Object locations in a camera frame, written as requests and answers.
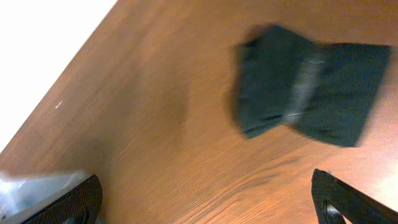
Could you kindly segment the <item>clear plastic storage bin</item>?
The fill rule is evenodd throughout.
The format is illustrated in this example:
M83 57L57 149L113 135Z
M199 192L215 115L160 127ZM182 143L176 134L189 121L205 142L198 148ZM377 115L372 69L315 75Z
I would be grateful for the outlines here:
M19 177L1 172L1 223L22 223L89 177L80 170Z

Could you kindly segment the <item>black garment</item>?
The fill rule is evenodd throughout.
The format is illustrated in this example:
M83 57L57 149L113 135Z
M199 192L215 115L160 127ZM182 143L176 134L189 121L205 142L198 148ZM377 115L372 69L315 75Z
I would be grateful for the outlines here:
M389 45L320 44L268 26L239 47L242 133L254 138L287 124L317 141L357 146L391 54Z

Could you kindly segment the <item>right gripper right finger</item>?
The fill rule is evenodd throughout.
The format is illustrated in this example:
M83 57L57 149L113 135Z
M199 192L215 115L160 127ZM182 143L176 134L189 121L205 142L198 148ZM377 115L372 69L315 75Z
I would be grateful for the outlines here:
M312 199L319 224L397 223L397 212L324 170L312 175Z

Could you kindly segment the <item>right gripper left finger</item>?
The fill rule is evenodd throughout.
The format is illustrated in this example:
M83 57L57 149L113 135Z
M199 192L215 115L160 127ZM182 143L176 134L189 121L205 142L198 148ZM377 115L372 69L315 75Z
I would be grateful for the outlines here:
M103 200L98 176L89 178L39 210L22 224L95 224Z

